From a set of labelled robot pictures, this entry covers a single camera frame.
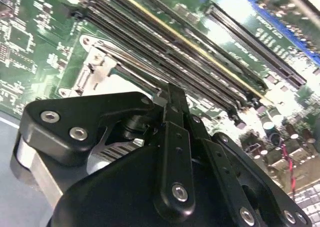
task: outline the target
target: ram slot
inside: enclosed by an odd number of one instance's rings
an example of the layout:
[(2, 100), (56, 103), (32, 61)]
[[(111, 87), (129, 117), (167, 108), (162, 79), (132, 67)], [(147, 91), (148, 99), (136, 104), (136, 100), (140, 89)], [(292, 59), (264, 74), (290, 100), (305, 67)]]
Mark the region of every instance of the ram slot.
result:
[(244, 95), (249, 92), (248, 88), (244, 87), (243, 85), (240, 85), (239, 83), (236, 83), (236, 81), (233, 78), (231, 78), (228, 74), (223, 72), (223, 70), (219, 69), (210, 60), (206, 59), (205, 57), (199, 54), (196, 54), (194, 49), (192, 49), (190, 46), (178, 40), (174, 34), (172, 34), (168, 30), (166, 30), (164, 27), (154, 22), (152, 19), (150, 19), (147, 15), (139, 11), (139, 9), (137, 9), (134, 5), (130, 4), (128, 1), (126, 0), (107, 0), (107, 1), (112, 1), (116, 3), (118, 6), (120, 6), (121, 8), (126, 8), (127, 10), (129, 10), (131, 13), (134, 14), (136, 18), (139, 18), (143, 23), (148, 25), (148, 27), (152, 31), (159, 33), (164, 39), (172, 43), (175, 47), (179, 48), (180, 50), (183, 50), (184, 53), (192, 57), (202, 66), (206, 66), (210, 68), (210, 71), (212, 73), (214, 73), (217, 77), (220, 77), (222, 80), (228, 82), (230, 86), (234, 88), (237, 92), (242, 93)]
[(294, 88), (300, 89), (307, 83), (299, 73), (297, 73), (283, 59), (267, 48), (259, 39), (226, 14), (217, 4), (213, 3), (206, 11), (208, 18), (223, 28), (232, 38), (241, 43), (255, 57), (263, 60), (266, 66), (285, 79)]
[[(263, 80), (257, 76), (251, 69), (244, 67), (242, 64), (240, 64), (237, 60), (232, 58), (230, 54), (225, 52), (220, 46), (212, 42), (207, 36), (205, 36), (203, 33), (201, 33), (199, 30), (197, 30), (192, 24), (184, 20), (182, 17), (180, 17), (178, 14), (176, 14), (174, 11), (172, 11), (167, 5), (162, 3), (160, 0), (147, 0), (149, 1), (153, 6), (159, 8), (164, 13), (166, 13), (168, 16), (170, 16), (173, 20), (178, 22), (182, 28), (185, 29), (186, 34), (188, 34), (195, 42), (200, 42), (199, 44), (202, 45), (204, 49), (207, 49), (208, 51), (212, 51), (217, 55), (217, 58), (222, 60), (223, 62), (226, 62), (228, 65), (234, 66), (233, 68), (240, 69), (243, 71), (245, 76), (248, 79), (251, 79), (254, 83), (256, 83), (263, 91), (266, 91), (268, 89), (268, 86), (263, 82)], [(238, 82), (234, 81), (233, 79), (230, 79), (226, 76), (225, 73), (222, 71), (219, 71), (219, 69), (216, 70), (217, 75), (220, 78), (225, 79), (226, 82), (230, 85), (238, 86), (238, 89), (245, 89), (244, 86), (241, 86)]]
[(141, 43), (132, 36), (123, 33), (113, 21), (93, 7), (89, 7), (86, 19), (110, 34), (112, 38), (126, 46), (128, 50), (133, 50), (137, 55), (154, 63), (154, 66), (157, 66), (162, 69), (164, 73), (172, 76), (176, 80), (175, 84), (179, 84), (184, 89), (188, 89), (188, 92), (197, 93), (202, 98), (208, 99), (217, 107), (227, 112), (235, 108), (231, 102), (223, 99), (219, 94), (208, 91), (207, 88), (201, 84), (201, 80), (195, 79), (190, 74), (180, 72), (178, 65), (161, 57), (160, 53), (155, 51), (150, 45)]
[(240, 107), (246, 106), (245, 97), (237, 95), (236, 93), (232, 92), (230, 88), (227, 88), (222, 83), (210, 77), (210, 73), (205, 72), (206, 70), (200, 64), (196, 66), (194, 63), (192, 63), (190, 58), (186, 58), (182, 54), (178, 53), (177, 49), (174, 49), (172, 46), (166, 44), (166, 41), (161, 42), (156, 36), (152, 36), (149, 32), (146, 32), (145, 29), (136, 24), (128, 16), (110, 6), (108, 2), (101, 2), (101, 0), (92, 0), (92, 2), (95, 3), (92, 5), (93, 8), (108, 16), (108, 18), (113, 22), (121, 25), (121, 29), (123, 29), (126, 33), (134, 36), (140, 42), (146, 41), (147, 43), (152, 44), (152, 47), (158, 52), (163, 53), (178, 65), (183, 66), (183, 68), (189, 73), (192, 73), (195, 78), (202, 80), (203, 84), (209, 90), (219, 93), (225, 99), (232, 101), (235, 105), (240, 104)]

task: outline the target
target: black plastic bracket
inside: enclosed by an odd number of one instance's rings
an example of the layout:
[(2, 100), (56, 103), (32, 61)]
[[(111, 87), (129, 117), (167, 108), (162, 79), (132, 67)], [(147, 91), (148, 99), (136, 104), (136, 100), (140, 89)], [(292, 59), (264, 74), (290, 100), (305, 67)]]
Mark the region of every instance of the black plastic bracket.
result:
[(215, 133), (212, 141), (225, 150), (251, 206), (260, 213), (267, 226), (311, 226), (308, 216), (300, 207), (234, 141), (221, 132)]
[[(133, 115), (145, 115), (153, 108), (152, 101), (140, 92), (34, 101), (25, 107), (19, 131), (30, 147), (63, 165), (79, 166), (86, 162), (91, 149), (99, 142), (99, 127)], [(54, 111), (59, 121), (43, 121), (44, 111)], [(72, 138), (70, 130), (74, 127), (83, 128), (87, 138), (83, 141)]]
[(159, 165), (154, 197), (158, 213), (172, 223), (185, 221), (196, 207), (189, 132), (184, 128), (188, 111), (185, 93), (168, 85), (168, 103), (164, 107), (159, 134)]
[[(261, 226), (256, 212), (250, 205), (245, 192), (237, 180), (223, 147), (210, 140), (210, 136), (200, 118), (189, 115), (187, 121), (191, 129), (190, 134), (193, 145), (199, 149), (200, 158), (209, 163), (232, 222), (239, 227)], [(241, 213), (244, 212), (250, 213), (247, 219), (242, 217)]]

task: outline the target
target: gray surface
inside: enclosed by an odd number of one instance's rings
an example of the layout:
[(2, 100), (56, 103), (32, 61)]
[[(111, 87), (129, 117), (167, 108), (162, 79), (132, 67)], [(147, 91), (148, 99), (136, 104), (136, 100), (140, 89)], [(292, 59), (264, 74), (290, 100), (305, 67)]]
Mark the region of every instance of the gray surface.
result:
[(18, 120), (0, 112), (0, 226), (45, 227), (52, 214), (49, 203), (10, 170), (18, 124)]

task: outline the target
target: capacitor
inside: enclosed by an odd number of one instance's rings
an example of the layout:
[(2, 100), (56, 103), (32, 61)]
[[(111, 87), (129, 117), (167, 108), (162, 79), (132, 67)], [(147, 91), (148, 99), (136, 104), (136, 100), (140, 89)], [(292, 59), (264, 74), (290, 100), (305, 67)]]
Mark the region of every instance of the capacitor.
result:
[(262, 127), (265, 129), (265, 130), (271, 130), (273, 127), (275, 127), (275, 124), (271, 121), (271, 119), (264, 115), (260, 118), (260, 121), (261, 121), (261, 124), (262, 124)]
[(269, 110), (268, 112), (269, 112), (269, 115), (270, 115), (273, 122), (281, 123), (281, 121), (284, 120), (283, 115), (279, 112), (279, 110), (277, 108), (273, 108), (273, 109)]
[(259, 140), (258, 143), (260, 144), (260, 147), (258, 148), (260, 155), (265, 156), (266, 154), (268, 154), (268, 150), (265, 146), (265, 143), (261, 140)]
[(280, 149), (277, 149), (281, 141), (280, 132), (276, 128), (272, 128), (272, 129), (266, 129), (265, 134), (268, 137), (269, 141), (274, 146), (276, 146), (276, 150), (280, 150)]
[(297, 133), (297, 131), (295, 130), (295, 127), (292, 124), (290, 123), (286, 124), (285, 129), (291, 139), (295, 140), (299, 137), (299, 134)]
[(258, 148), (256, 148), (254, 151), (252, 151), (252, 155), (253, 155), (253, 158), (255, 160), (259, 159), (261, 156), (260, 156), (260, 151)]
[(313, 134), (311, 133), (311, 131), (307, 128), (303, 129), (302, 132), (302, 138), (310, 143), (310, 144), (314, 144), (316, 142), (316, 139), (314, 138)]

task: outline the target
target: metal cylinder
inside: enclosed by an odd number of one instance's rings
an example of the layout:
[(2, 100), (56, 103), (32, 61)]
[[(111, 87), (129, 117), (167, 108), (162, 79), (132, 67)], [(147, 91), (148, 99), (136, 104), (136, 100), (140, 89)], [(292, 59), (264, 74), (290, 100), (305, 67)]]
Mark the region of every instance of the metal cylinder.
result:
[(314, 144), (316, 142), (316, 139), (314, 138), (313, 134), (311, 133), (311, 131), (307, 128), (303, 129), (302, 132), (302, 138), (310, 143), (310, 144)]
[(268, 113), (269, 113), (272, 121), (275, 123), (281, 123), (281, 121), (284, 120), (283, 115), (279, 112), (279, 110), (277, 108), (273, 108), (273, 109), (269, 110)]
[(295, 130), (295, 127), (292, 124), (290, 123), (286, 124), (285, 129), (291, 139), (295, 140), (299, 137), (299, 134), (297, 133), (297, 131)]
[(271, 121), (271, 119), (268, 117), (268, 116), (262, 116), (260, 118), (261, 120), (261, 124), (262, 124), (262, 127), (265, 129), (265, 130), (270, 130), (272, 129), (273, 127), (275, 127), (275, 124)]

